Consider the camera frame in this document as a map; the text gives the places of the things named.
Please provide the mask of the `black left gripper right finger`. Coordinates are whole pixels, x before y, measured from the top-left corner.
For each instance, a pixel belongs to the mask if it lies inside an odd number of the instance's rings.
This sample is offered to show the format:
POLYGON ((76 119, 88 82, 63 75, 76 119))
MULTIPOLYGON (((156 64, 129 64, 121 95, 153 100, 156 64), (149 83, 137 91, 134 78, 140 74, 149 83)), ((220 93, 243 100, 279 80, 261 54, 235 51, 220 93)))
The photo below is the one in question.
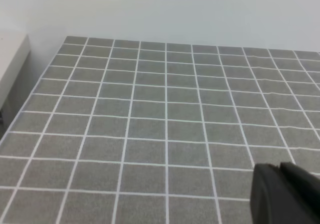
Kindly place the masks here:
POLYGON ((320 180, 291 162, 282 162, 279 168, 301 209, 311 220, 319 224, 320 180))

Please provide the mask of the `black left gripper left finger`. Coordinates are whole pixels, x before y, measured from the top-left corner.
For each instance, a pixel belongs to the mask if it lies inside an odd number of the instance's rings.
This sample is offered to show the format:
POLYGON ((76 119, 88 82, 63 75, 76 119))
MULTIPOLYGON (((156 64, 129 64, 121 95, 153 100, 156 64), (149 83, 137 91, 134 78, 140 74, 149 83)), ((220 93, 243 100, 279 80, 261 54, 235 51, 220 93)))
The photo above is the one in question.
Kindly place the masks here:
POLYGON ((254 224, 304 222, 300 196, 279 169, 269 164, 256 164, 254 167, 250 211, 254 224))

